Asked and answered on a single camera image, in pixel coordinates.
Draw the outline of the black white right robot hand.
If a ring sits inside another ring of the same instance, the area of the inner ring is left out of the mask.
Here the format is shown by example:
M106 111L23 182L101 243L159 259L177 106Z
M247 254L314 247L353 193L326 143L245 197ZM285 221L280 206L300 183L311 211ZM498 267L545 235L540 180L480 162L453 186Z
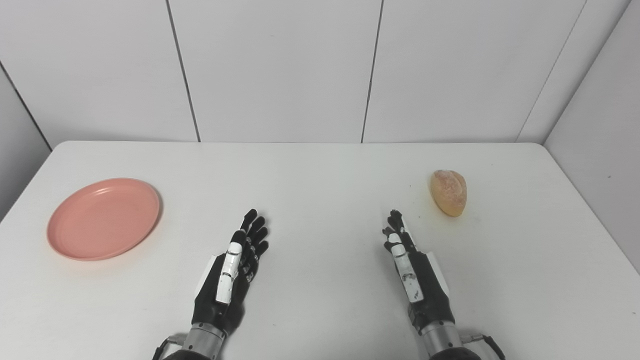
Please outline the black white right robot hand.
M431 324L455 323L448 288L434 254L424 253L416 246L403 214L392 209L384 248L391 253L394 267L406 293L407 312L412 326L422 333Z

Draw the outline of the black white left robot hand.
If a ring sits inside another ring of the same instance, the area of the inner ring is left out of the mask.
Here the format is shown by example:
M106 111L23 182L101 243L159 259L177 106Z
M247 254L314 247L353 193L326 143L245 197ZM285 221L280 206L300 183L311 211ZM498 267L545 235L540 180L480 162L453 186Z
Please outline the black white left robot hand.
M259 270L259 260L268 250L269 233L265 217L256 209L244 215L226 251L213 255L194 299L191 323L210 324L226 335L233 333L245 314L244 302Z

